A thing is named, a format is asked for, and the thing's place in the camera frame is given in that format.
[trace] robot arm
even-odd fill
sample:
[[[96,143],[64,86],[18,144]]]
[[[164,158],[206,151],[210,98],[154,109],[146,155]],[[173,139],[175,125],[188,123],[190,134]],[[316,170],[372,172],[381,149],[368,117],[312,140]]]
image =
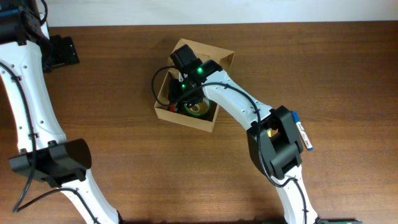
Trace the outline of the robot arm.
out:
[[[315,223],[318,215],[310,204],[302,180],[300,153],[303,146],[290,111],[284,107],[274,110],[269,105],[260,103],[232,81],[217,63],[210,60],[202,64],[187,45],[176,50],[171,58],[176,69],[182,74],[181,77],[184,77],[182,81],[187,90],[187,98],[197,99],[198,95],[207,97],[222,106],[247,131],[251,159],[263,174],[266,170],[269,177],[279,185],[286,183],[289,178],[297,181],[299,187],[294,181],[290,181],[284,187],[277,187],[286,222],[303,223],[305,213],[306,224]],[[192,92],[199,90],[199,87],[203,93],[196,91],[199,93],[193,94]],[[256,104],[261,119],[262,158],[259,158],[258,154],[258,116],[248,97]],[[268,132],[271,129],[278,129],[279,132],[270,137]],[[260,159],[264,161],[265,170],[261,167]]]
[[[239,87],[232,79],[228,76],[226,71],[215,72],[206,78],[206,83],[226,83],[229,86],[233,86],[244,91]],[[214,102],[222,106],[232,117],[234,117],[242,127],[247,131],[252,127],[252,124],[257,122],[256,112],[252,104],[242,94],[222,86],[206,86],[203,87],[204,95]],[[252,100],[257,104],[260,110],[261,119],[264,120],[271,115],[270,110],[272,109],[269,105],[260,103],[255,98],[250,96]],[[315,223],[318,215],[312,208],[308,199],[307,192],[304,187],[302,180],[302,166],[293,166],[284,174],[282,180],[272,176],[271,178],[278,184],[283,184],[289,177],[293,177],[298,180],[298,184],[303,191],[305,197],[305,203],[307,206],[307,223]],[[276,187],[279,197],[282,201],[282,205],[285,211],[285,220],[287,223],[303,223],[303,200],[301,198],[298,188],[296,188],[294,182],[289,182],[285,187]]]
[[[93,178],[91,155],[86,142],[82,139],[68,142],[53,112],[42,66],[43,51],[46,48],[36,44],[49,42],[47,24],[41,26],[41,30],[34,30],[35,35],[26,35],[27,32],[32,32],[29,24],[39,23],[37,14],[25,16],[29,9],[30,12],[37,12],[37,9],[32,10],[35,8],[33,0],[23,1],[17,9],[3,7],[0,10],[0,76],[14,114],[17,146],[21,154],[10,159],[11,168],[26,176],[31,169],[35,169],[33,179],[48,182],[51,187],[61,190],[74,190],[61,192],[72,201],[87,223],[119,223],[121,217],[106,201]],[[26,98],[33,135],[30,134],[25,104],[16,82],[21,84]],[[32,148],[32,138],[35,138],[35,149]],[[32,167],[33,150],[36,157],[41,158],[35,167]]]

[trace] cardboard box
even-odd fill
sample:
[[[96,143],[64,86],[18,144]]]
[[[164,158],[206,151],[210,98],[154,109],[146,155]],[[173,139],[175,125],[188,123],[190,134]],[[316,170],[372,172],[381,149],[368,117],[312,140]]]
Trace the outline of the cardboard box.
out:
[[[230,71],[235,52],[185,39],[179,40],[173,52],[185,44],[187,44],[193,50],[195,55],[200,58],[202,62],[212,59],[219,63],[224,70],[227,72]],[[169,58],[167,63],[168,65],[173,65],[171,58]],[[169,103],[167,95],[169,94],[169,82],[171,81],[172,77],[178,78],[178,71],[176,69],[170,69],[166,73],[162,87],[158,94],[158,98],[161,102]],[[170,112],[168,111],[168,107],[164,107],[158,102],[155,102],[155,112],[159,119],[182,124],[191,128],[197,128],[211,133],[213,132],[219,107],[220,106],[215,102],[211,102],[211,110],[205,117],[194,118],[185,115],[183,111],[181,113]]]

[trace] wooden surface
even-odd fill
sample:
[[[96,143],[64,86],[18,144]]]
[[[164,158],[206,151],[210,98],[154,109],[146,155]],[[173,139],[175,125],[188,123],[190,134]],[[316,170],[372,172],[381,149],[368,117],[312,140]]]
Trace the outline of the wooden surface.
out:
[[[51,29],[74,38],[81,64],[45,75],[69,139],[91,148],[94,177],[124,219],[220,222],[282,218],[275,188],[249,158],[246,133],[220,110],[214,133],[156,118],[153,73],[180,37],[235,50],[231,77],[273,107],[298,112],[314,145],[303,178],[323,218],[398,219],[398,22]],[[16,128],[0,88],[0,222],[83,223],[52,195],[11,209]],[[27,200],[49,190],[34,182]]]

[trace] open cardboard box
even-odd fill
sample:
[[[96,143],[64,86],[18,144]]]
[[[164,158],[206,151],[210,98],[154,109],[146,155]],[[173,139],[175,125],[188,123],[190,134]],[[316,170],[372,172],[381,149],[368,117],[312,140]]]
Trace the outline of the open cardboard box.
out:
[[[202,62],[212,59],[220,64],[225,71],[230,71],[235,52],[185,39],[179,40],[173,52],[185,44],[187,44],[193,50],[193,53],[195,53],[195,55],[200,58]],[[173,65],[173,61],[169,58],[167,64]],[[161,102],[169,102],[167,96],[169,94],[169,83],[172,78],[178,78],[178,71],[171,68],[167,71],[162,87],[158,94],[158,98]],[[211,102],[211,109],[206,116],[202,118],[194,118],[186,115],[184,111],[173,113],[168,110],[168,107],[162,106],[158,102],[155,102],[155,112],[159,119],[182,124],[191,128],[197,128],[211,133],[213,132],[219,107],[220,106],[215,102]]]

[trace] black bracket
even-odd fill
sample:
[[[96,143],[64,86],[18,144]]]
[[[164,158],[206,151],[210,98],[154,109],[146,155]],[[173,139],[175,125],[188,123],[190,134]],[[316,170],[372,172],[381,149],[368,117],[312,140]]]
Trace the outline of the black bracket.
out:
[[[52,72],[56,68],[80,63],[75,44],[71,37],[51,36],[50,43],[52,53],[43,65],[44,72]]]
[[[64,144],[49,142],[49,147],[36,151],[36,169],[33,179],[48,182],[51,187],[86,179],[86,170],[91,168],[91,154],[87,143],[77,139]],[[9,159],[12,171],[29,176],[33,153],[28,152]]]
[[[195,87],[200,86],[206,81],[206,77],[222,71],[221,65],[217,64],[214,60],[207,60],[205,63],[193,53],[193,50],[187,45],[183,45],[175,50],[171,55],[175,68],[182,74],[187,74],[187,78],[183,79],[184,92],[190,91]],[[203,92],[196,91],[185,99],[188,108],[203,100]]]
[[[247,131],[250,158],[264,175],[260,159],[264,161],[269,176],[273,175],[282,180],[287,171],[302,163],[300,153],[303,152],[303,145],[292,113],[284,106],[272,109],[270,112],[271,115],[263,119],[260,124],[262,158],[259,158],[258,153],[257,123],[254,122]],[[271,138],[267,132],[270,128],[278,130],[278,133]]]
[[[0,44],[16,41],[18,45],[26,45],[28,40],[39,44],[42,38],[45,37],[38,15],[28,5],[0,9]]]

